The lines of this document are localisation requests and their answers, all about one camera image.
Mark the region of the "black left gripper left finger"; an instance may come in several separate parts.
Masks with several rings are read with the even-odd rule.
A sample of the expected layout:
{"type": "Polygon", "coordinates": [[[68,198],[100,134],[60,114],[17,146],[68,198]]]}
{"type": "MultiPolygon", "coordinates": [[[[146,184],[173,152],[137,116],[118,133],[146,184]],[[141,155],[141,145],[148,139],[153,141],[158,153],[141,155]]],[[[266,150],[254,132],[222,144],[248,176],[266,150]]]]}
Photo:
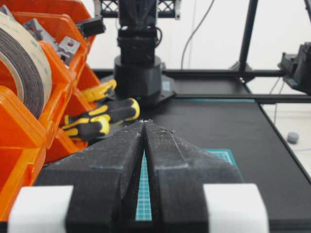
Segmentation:
{"type": "Polygon", "coordinates": [[[37,186],[73,185],[67,232],[112,233],[135,219],[143,130],[144,123],[135,122],[41,170],[37,186]]]}

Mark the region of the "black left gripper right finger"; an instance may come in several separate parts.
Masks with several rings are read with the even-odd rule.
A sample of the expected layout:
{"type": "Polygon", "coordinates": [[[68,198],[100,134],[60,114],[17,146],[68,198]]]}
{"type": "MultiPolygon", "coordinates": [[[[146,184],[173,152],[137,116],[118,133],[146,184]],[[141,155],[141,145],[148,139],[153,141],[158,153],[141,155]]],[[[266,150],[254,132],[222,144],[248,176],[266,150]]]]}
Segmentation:
{"type": "Polygon", "coordinates": [[[239,169],[169,129],[144,122],[152,220],[163,233],[207,233],[204,184],[243,183],[239,169]]]}

